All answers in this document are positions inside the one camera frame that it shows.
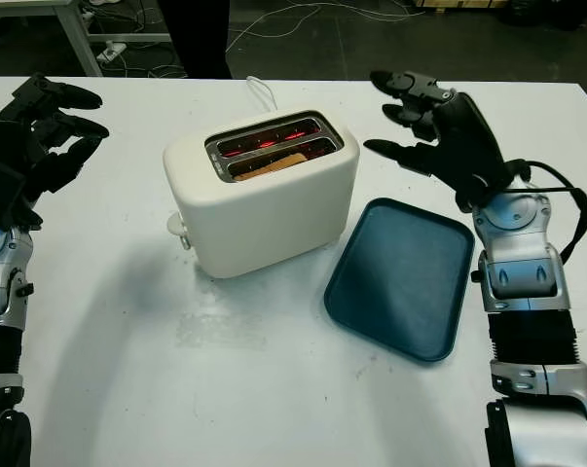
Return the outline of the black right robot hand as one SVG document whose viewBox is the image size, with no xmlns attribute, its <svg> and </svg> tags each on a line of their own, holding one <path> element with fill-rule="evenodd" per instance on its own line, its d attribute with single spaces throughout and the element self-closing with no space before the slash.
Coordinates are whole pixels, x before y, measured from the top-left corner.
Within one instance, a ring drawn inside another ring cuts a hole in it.
<svg viewBox="0 0 587 467">
<path fill-rule="evenodd" d="M 503 159 L 492 130 L 467 93 L 441 89 L 436 79 L 410 71 L 373 71 L 370 81 L 400 101 L 383 105 L 385 116 L 410 129 L 420 142 L 402 146 L 370 139 L 364 146 L 403 168 L 438 178 L 454 190 L 460 211 L 484 207 L 516 177 L 531 177 L 525 161 Z"/>
</svg>

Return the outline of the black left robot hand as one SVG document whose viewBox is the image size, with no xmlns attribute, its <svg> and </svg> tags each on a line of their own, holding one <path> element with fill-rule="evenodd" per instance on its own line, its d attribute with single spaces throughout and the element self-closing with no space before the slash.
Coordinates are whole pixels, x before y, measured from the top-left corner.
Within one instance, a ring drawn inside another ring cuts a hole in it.
<svg viewBox="0 0 587 467">
<path fill-rule="evenodd" d="M 70 109 L 95 110 L 102 98 L 93 91 L 28 78 L 0 111 L 0 230 L 38 230 L 42 218 L 34 204 L 44 192 L 71 183 L 109 130 L 69 115 Z"/>
</svg>

